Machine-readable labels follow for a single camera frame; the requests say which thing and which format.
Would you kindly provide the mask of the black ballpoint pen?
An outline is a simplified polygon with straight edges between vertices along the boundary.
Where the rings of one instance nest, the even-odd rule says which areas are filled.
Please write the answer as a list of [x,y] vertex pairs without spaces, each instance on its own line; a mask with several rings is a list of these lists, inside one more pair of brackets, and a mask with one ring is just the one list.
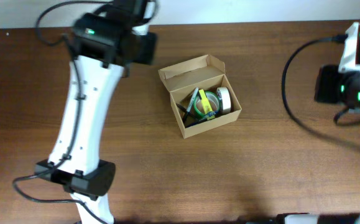
[[193,119],[198,119],[194,114],[192,114],[190,111],[187,111],[186,108],[184,108],[182,105],[180,104],[176,104],[177,108],[180,109],[182,112],[184,112],[183,114],[183,118],[182,121],[185,122],[187,120],[187,118],[190,116]]

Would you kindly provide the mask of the brown cardboard box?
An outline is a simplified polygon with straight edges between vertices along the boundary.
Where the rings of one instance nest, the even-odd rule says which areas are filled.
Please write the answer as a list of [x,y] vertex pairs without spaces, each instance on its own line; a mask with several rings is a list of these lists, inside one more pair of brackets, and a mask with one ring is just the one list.
[[[226,67],[223,61],[212,56],[204,55],[169,67],[161,68],[159,76],[170,95],[170,103],[178,126],[184,138],[217,128],[238,119],[242,108],[226,76]],[[226,87],[231,96],[231,112],[221,113],[221,103],[216,94],[219,87]],[[194,89],[198,87],[198,94],[193,102],[191,113],[198,119],[190,116],[183,123],[184,112],[176,104],[187,106]],[[189,124],[205,116],[214,116],[204,123],[186,128]]]

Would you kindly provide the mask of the beige masking tape roll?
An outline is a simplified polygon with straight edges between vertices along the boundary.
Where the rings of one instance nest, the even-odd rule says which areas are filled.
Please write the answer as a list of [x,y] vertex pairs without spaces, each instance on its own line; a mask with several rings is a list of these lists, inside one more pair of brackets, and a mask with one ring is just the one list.
[[216,94],[221,103],[221,113],[228,114],[231,112],[231,96],[229,90],[226,87],[219,87],[216,90]]

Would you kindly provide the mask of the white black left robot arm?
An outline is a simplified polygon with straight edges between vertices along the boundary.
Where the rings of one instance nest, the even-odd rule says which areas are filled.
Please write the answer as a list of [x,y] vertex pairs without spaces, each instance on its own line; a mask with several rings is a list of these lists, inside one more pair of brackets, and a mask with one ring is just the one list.
[[113,223],[108,191],[116,166],[99,156],[111,97],[132,63],[153,61],[157,36],[149,22],[157,1],[100,1],[61,41],[70,53],[70,86],[57,142],[35,177],[59,184],[82,223]]

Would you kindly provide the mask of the blue ballpoint pen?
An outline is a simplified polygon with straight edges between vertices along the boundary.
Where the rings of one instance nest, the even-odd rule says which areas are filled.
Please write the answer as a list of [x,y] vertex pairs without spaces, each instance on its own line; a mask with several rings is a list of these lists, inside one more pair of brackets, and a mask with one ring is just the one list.
[[195,125],[200,124],[200,123],[204,123],[204,122],[209,121],[209,120],[211,120],[211,119],[215,119],[215,117],[214,117],[214,116],[205,116],[205,117],[203,117],[202,119],[199,119],[199,120],[197,120],[197,121],[189,124],[188,126],[186,126],[186,128],[195,126]]

